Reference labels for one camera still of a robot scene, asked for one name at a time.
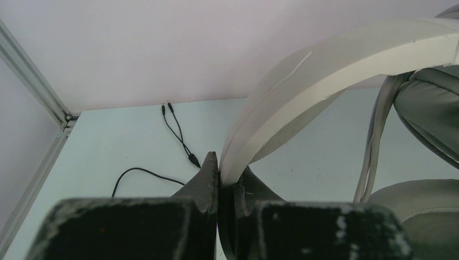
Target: ear cup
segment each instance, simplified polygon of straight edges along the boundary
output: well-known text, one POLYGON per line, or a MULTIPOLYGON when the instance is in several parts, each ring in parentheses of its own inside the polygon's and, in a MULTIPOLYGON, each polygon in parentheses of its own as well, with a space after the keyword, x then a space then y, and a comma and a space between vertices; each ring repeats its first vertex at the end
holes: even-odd
POLYGON ((402 84, 394 107, 427 148, 451 164, 459 160, 459 66, 415 72, 402 84))

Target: white table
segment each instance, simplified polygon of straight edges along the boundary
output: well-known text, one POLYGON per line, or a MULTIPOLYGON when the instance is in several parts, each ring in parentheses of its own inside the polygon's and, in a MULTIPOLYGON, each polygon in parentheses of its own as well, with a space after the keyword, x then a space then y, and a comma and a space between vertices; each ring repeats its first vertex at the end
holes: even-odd
MULTIPOLYGON (((363 160, 377 89, 349 90, 253 172, 286 200, 352 201, 363 160)), ((185 142, 202 162, 217 155, 244 99, 175 104, 185 142)), ((172 115, 169 122, 175 126, 172 115)), ((183 182, 197 172, 162 120, 160 106, 82 113, 29 214, 6 253, 23 259, 52 206, 72 197, 110 197, 119 175, 144 167, 183 182)), ((457 178, 447 163, 424 148, 391 112, 384 131, 374 191, 394 183, 457 178)), ((142 172, 123 177, 117 197, 168 197, 181 186, 142 172)), ((217 258, 224 259, 218 242, 217 258)))

